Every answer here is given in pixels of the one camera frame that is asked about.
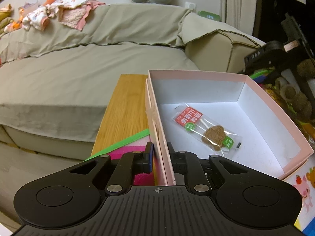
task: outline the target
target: red label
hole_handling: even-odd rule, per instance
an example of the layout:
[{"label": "red label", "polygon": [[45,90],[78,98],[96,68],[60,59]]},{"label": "red label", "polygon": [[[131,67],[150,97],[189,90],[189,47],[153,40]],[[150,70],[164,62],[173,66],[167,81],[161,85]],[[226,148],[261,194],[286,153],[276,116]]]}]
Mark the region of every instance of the red label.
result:
[{"label": "red label", "polygon": [[175,121],[179,125],[184,127],[187,122],[197,123],[201,116],[202,116],[201,112],[198,112],[197,110],[188,106],[184,111],[182,111],[182,113],[180,113],[175,118]]}]

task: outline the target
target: orange cloth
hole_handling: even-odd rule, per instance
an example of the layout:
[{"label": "orange cloth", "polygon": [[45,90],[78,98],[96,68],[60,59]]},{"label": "orange cloth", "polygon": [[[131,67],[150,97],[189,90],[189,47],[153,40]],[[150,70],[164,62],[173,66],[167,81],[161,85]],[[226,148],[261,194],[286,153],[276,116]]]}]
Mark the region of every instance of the orange cloth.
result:
[{"label": "orange cloth", "polygon": [[4,33],[10,33],[10,32],[13,32],[13,31],[15,31],[15,30],[17,30],[17,29],[20,29],[21,27],[22,27],[22,24],[21,24],[21,23],[17,23],[17,22],[15,22],[15,21],[13,21],[12,23],[10,23],[9,25],[7,25],[7,26],[4,28],[3,32],[4,32]]},{"label": "orange cloth", "polygon": [[43,3],[43,6],[48,5],[48,4],[52,4],[55,1],[56,0],[47,0],[46,2]]},{"label": "orange cloth", "polygon": [[42,18],[42,20],[40,21],[43,30],[45,29],[45,27],[49,24],[49,19],[48,17]]}]

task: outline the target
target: green label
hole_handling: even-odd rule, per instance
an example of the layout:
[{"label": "green label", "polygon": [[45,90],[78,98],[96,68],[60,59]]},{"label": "green label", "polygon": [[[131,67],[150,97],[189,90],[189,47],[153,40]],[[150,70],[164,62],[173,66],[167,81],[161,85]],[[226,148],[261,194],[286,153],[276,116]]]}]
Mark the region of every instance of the green label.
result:
[{"label": "green label", "polygon": [[199,11],[198,15],[204,18],[215,20],[215,21],[221,21],[221,17],[219,15],[211,13],[211,12]]},{"label": "green label", "polygon": [[193,131],[195,128],[196,128],[196,125],[194,123],[192,123],[192,122],[187,122],[185,124],[185,129],[187,131]]},{"label": "green label", "polygon": [[234,141],[230,137],[226,136],[222,144],[224,144],[230,150],[234,144]]}]

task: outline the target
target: pink box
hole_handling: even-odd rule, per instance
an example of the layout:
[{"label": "pink box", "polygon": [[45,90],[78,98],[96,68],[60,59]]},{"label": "pink box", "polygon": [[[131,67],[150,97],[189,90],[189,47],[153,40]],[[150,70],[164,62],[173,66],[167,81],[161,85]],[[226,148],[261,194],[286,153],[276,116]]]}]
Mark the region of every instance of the pink box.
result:
[{"label": "pink box", "polygon": [[149,70],[146,100],[150,137],[155,145],[155,177],[160,185],[182,184],[175,175],[166,142],[207,159],[208,146],[172,121],[173,109],[187,103],[243,137],[231,158],[270,176],[284,179],[313,154],[300,130],[250,77],[231,73]]}]

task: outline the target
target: sofa cushion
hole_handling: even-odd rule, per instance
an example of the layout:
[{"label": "sofa cushion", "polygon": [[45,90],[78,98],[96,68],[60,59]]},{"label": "sofa cushion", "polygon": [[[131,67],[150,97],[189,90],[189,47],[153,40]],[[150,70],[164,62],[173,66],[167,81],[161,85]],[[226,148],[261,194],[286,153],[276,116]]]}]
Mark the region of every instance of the sofa cushion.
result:
[{"label": "sofa cushion", "polygon": [[181,49],[135,43],[79,46],[6,63],[0,68],[0,124],[93,143],[119,76],[149,69],[197,67]]},{"label": "sofa cushion", "polygon": [[43,32],[31,27],[29,31],[20,29],[4,35],[0,40],[1,64],[86,44],[135,42],[181,46],[177,34],[188,13],[188,9],[171,5],[103,5],[90,12],[82,31],[50,19]]}]

